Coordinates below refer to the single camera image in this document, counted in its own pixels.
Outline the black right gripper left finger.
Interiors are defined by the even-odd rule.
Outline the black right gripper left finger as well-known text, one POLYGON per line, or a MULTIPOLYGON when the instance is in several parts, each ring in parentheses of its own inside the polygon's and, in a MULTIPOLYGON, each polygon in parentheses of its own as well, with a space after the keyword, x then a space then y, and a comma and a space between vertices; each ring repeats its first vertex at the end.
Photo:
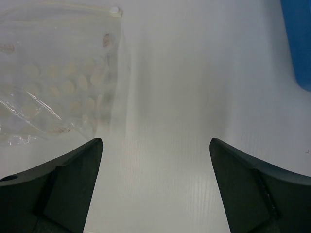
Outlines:
POLYGON ((98 176, 103 142, 73 151, 0 181, 2 233, 82 233, 98 176))

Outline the clear dotted zip top bag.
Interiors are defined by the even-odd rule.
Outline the clear dotted zip top bag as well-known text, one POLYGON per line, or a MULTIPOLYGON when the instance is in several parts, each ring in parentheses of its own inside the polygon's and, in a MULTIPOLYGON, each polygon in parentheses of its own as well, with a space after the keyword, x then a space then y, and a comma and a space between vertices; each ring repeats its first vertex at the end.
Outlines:
POLYGON ((122 11, 37 2, 0 14, 0 143, 78 132, 109 117, 122 11))

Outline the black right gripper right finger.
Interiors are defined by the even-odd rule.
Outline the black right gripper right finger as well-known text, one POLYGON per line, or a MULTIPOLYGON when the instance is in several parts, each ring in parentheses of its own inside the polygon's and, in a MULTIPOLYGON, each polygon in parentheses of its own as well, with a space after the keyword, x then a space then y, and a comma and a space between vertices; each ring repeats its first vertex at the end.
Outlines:
POLYGON ((311 179, 214 138, 212 166, 232 233, 309 233, 311 179))

